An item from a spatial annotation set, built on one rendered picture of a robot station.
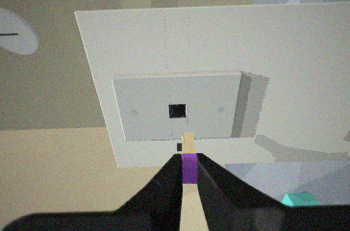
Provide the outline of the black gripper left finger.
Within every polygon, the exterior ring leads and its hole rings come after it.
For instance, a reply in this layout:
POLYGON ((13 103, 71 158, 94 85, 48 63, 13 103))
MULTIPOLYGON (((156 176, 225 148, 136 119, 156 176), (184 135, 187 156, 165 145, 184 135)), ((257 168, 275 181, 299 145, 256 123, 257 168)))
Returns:
POLYGON ((2 231, 180 231, 182 198, 182 154, 174 154, 115 211, 30 214, 2 231))

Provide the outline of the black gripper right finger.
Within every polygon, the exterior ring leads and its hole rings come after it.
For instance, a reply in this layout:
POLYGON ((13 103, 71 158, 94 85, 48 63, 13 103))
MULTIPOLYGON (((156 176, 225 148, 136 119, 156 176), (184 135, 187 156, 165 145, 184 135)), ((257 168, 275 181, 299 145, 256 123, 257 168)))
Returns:
POLYGON ((209 231, 350 231, 350 205, 288 206, 195 154, 209 231))

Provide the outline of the teal block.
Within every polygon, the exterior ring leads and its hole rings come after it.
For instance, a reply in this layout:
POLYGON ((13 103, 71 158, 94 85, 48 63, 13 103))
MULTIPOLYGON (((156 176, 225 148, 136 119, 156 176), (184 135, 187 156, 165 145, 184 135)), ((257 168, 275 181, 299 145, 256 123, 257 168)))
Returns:
POLYGON ((287 193, 282 203, 288 206, 321 206, 311 192, 287 193))

